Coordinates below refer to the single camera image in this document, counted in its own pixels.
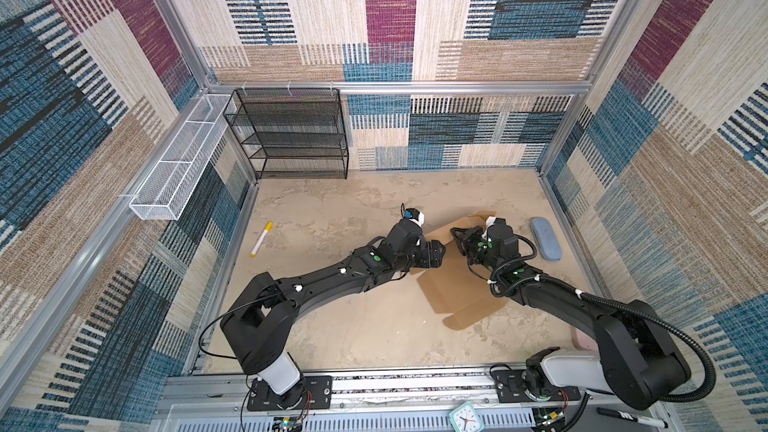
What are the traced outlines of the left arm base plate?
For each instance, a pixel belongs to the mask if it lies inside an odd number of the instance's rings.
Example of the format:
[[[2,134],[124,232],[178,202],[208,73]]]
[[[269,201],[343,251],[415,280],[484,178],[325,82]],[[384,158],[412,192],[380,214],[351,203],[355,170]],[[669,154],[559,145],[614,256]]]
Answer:
[[[275,393],[266,381],[257,378],[250,386],[246,401],[249,412],[300,411],[330,408],[333,391],[331,375],[302,376],[299,381],[283,394]]]

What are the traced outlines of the brown cardboard box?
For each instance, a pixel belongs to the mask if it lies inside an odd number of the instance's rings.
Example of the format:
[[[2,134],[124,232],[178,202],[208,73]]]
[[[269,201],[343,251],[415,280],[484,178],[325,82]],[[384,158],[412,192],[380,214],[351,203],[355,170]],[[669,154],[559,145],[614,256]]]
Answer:
[[[439,268],[412,268],[409,275],[416,278],[416,283],[438,316],[442,316],[445,327],[459,331],[479,323],[483,319],[503,309],[508,302],[505,298],[495,298],[487,284],[488,271],[482,272],[479,266],[473,275],[467,266],[467,260],[458,250],[450,229],[485,227],[486,220],[495,216],[494,211],[481,211],[462,217],[426,234],[427,240],[438,240],[445,247]]]

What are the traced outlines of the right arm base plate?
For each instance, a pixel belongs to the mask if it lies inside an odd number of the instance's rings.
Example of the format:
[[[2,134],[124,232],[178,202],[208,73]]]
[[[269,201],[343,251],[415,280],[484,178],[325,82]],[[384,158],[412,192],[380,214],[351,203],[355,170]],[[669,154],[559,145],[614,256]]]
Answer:
[[[578,403],[582,393],[576,387],[556,387],[536,373],[497,364],[489,369],[498,401],[502,404],[557,402]]]

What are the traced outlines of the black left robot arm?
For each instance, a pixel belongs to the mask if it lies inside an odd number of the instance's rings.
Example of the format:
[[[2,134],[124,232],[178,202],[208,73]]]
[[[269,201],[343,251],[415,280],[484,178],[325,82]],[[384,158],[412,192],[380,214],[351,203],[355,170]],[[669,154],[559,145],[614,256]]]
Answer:
[[[220,319],[220,330],[244,374],[257,376],[283,396],[303,376],[286,351],[300,318],[349,295],[366,293],[403,278],[411,269],[438,268],[446,246],[428,240],[421,222],[406,216],[387,236],[376,237],[339,262],[302,275],[257,275]]]

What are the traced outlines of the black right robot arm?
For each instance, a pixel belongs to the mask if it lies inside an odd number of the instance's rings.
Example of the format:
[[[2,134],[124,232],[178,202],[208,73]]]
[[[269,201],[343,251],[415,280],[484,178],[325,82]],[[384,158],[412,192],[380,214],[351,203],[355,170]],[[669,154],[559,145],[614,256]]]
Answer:
[[[468,265],[490,273],[492,295],[547,312],[595,341],[597,372],[579,366],[577,372],[585,376],[581,382],[547,372],[551,384],[610,392],[625,404],[644,409],[691,378],[670,332],[649,319],[655,313],[647,304],[635,300],[603,305],[587,300],[584,292],[528,264],[536,254],[522,255],[519,242],[533,243],[503,219],[488,228],[453,227],[450,233]]]

